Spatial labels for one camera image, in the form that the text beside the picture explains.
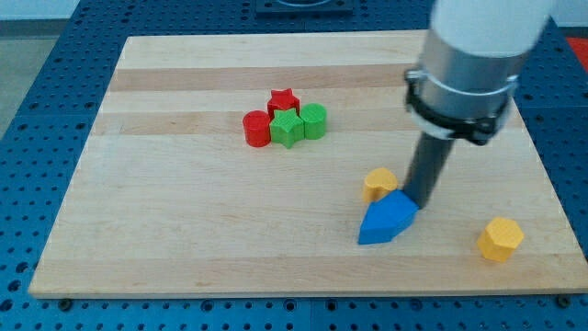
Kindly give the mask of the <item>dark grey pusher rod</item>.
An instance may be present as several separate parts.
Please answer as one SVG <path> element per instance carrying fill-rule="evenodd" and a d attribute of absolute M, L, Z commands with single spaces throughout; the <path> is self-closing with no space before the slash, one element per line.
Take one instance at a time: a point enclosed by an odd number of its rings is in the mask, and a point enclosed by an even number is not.
<path fill-rule="evenodd" d="M 420 135 L 402 188 L 420 209 L 430 200 L 454 142 L 424 132 Z"/>

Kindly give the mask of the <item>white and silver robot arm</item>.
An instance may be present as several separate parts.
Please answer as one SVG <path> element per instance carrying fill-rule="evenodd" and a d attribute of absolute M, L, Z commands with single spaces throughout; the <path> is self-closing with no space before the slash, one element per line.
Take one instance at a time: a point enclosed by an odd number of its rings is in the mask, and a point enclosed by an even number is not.
<path fill-rule="evenodd" d="M 436 0 L 422 53 L 405 73 L 422 134 L 404 192 L 426 206 L 456 140 L 484 145 L 504 126 L 518 76 L 554 0 Z"/>

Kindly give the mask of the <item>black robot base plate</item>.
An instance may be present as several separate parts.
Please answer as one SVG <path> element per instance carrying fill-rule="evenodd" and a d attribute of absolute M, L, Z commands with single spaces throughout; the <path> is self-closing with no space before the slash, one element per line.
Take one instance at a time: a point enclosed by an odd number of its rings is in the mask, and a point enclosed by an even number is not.
<path fill-rule="evenodd" d="M 355 0 L 254 0 L 258 16 L 290 14 L 349 14 L 355 7 Z"/>

